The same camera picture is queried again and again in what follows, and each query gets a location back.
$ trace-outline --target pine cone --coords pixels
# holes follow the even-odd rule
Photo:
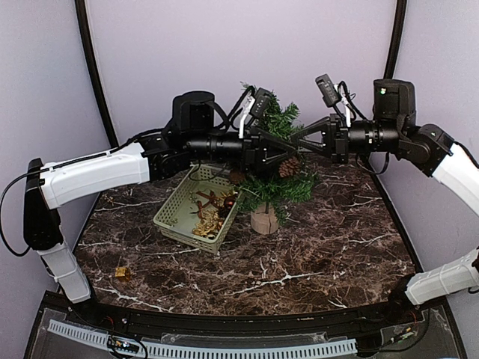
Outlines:
[[[279,166],[279,176],[282,178],[294,176],[301,171],[301,162],[296,157],[283,161]]]
[[[243,182],[246,179],[246,176],[239,169],[235,168],[230,171],[230,176],[228,178],[230,182],[233,183],[234,185],[239,185],[241,182]]]

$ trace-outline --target table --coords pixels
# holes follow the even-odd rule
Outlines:
[[[219,255],[165,238],[153,217],[185,176],[101,195],[76,257],[107,304],[171,313],[276,315],[385,301],[414,272],[369,174],[308,154],[312,198],[286,203],[287,223],[264,236],[238,214]],[[132,280],[115,279],[117,266]]]

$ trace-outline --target white wall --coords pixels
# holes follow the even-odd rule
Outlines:
[[[416,88],[418,125],[436,123],[479,157],[479,2],[409,1],[396,77]],[[379,166],[381,159],[376,159]],[[479,245],[479,220],[407,162],[381,176],[425,270]],[[479,352],[479,297],[450,297],[466,351]]]
[[[329,113],[314,83],[324,73],[347,80],[357,105],[371,109],[395,0],[103,0],[88,9],[122,142],[164,125],[172,99],[189,90],[213,92],[228,112],[240,82],[296,102],[306,123]]]
[[[108,147],[83,56],[74,1],[0,0],[0,188],[28,162],[71,159]],[[25,184],[12,188],[3,225],[11,245],[22,240]],[[60,210],[72,245],[94,198]],[[17,259],[0,245],[1,357],[23,357],[45,289],[55,289],[36,253]]]

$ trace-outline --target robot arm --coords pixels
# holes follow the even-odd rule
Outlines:
[[[317,78],[328,107],[335,107],[341,95],[327,75]],[[347,163],[349,154],[369,156],[372,152],[395,154],[407,159],[428,177],[448,187],[476,215],[479,215],[479,169],[462,145],[436,125],[415,125],[415,92],[410,82],[374,82],[374,119],[354,121],[348,126],[337,111],[295,133],[291,141],[336,163]],[[322,142],[305,137],[321,132]],[[402,279],[391,291],[395,309],[423,304],[425,301],[479,286],[479,250],[440,268]]]
[[[40,159],[30,162],[24,239],[72,303],[87,301],[92,289],[64,241],[57,208],[120,185],[172,177],[196,159],[232,162],[254,173],[269,171],[296,150],[279,138],[250,128],[262,115],[268,98],[268,92],[260,89],[245,99],[239,134],[227,131],[231,118],[214,103],[211,93],[191,92],[174,99],[173,118],[164,129],[144,132],[121,147],[79,159],[44,165]],[[213,110],[222,115],[225,129],[213,126]]]

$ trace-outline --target wooden tree stump base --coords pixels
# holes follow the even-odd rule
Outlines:
[[[279,228],[279,223],[272,206],[269,205],[268,213],[266,213],[265,203],[256,208],[254,212],[251,212],[251,226],[259,234],[271,234],[276,232]]]

